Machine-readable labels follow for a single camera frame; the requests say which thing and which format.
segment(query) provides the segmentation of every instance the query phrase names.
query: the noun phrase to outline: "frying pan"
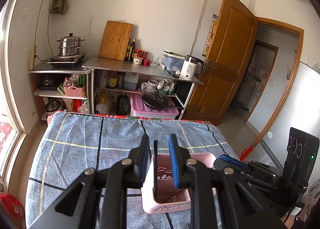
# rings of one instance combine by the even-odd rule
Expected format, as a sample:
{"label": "frying pan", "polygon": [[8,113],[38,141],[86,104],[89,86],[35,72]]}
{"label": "frying pan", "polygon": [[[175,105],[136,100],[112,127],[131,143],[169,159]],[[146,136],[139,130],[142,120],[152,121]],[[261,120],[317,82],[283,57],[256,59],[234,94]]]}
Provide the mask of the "frying pan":
{"label": "frying pan", "polygon": [[164,108],[177,108],[180,110],[184,110],[184,108],[182,107],[168,105],[169,103],[167,99],[153,92],[146,92],[142,94],[142,100],[145,103],[145,105],[147,105],[153,110],[162,110]]}

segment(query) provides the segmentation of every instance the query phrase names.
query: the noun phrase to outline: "red patterned mat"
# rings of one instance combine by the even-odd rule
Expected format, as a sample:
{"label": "red patterned mat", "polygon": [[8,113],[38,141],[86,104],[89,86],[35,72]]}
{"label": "red patterned mat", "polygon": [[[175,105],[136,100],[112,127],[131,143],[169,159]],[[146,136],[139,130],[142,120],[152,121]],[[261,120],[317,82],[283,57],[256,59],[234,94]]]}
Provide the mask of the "red patterned mat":
{"label": "red patterned mat", "polygon": [[0,122],[0,152],[11,130],[12,130],[12,127],[9,123]]}

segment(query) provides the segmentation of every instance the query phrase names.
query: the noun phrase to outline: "door panel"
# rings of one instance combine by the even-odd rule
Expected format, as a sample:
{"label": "door panel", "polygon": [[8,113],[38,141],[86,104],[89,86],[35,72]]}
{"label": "door panel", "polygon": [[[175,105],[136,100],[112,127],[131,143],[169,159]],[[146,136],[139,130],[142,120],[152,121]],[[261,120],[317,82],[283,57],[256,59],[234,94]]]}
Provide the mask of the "door panel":
{"label": "door panel", "polygon": [[222,0],[219,19],[184,118],[218,125],[230,105],[251,56],[258,20],[239,0]]}

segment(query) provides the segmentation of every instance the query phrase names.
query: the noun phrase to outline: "electric kettle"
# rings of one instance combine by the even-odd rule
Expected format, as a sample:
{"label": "electric kettle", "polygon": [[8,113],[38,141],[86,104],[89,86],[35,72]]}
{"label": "electric kettle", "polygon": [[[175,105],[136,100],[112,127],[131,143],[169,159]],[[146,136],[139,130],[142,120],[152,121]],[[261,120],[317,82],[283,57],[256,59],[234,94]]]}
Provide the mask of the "electric kettle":
{"label": "electric kettle", "polygon": [[[184,57],[184,62],[183,66],[181,69],[180,77],[187,79],[187,80],[192,80],[195,76],[198,76],[201,74],[203,66],[204,66],[204,61],[201,59],[198,59],[196,57],[186,55]],[[196,73],[198,64],[201,64],[200,70],[198,73]]]}

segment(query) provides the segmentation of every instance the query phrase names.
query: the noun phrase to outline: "metal screw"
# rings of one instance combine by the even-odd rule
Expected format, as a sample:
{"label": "metal screw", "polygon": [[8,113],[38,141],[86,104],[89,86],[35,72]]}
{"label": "metal screw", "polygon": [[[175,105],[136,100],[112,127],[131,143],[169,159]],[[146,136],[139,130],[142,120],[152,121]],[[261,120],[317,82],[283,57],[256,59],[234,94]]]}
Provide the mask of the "metal screw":
{"label": "metal screw", "polygon": [[234,170],[230,167],[226,167],[224,168],[223,172],[226,174],[226,175],[232,175],[234,173]]}
{"label": "metal screw", "polygon": [[131,165],[132,160],[129,158],[125,158],[121,161],[122,165]]}
{"label": "metal screw", "polygon": [[84,171],[86,175],[92,175],[94,172],[95,172],[95,169],[92,167],[89,167]]}
{"label": "metal screw", "polygon": [[187,164],[189,164],[189,165],[195,165],[196,163],[197,163],[197,161],[194,158],[187,159]]}

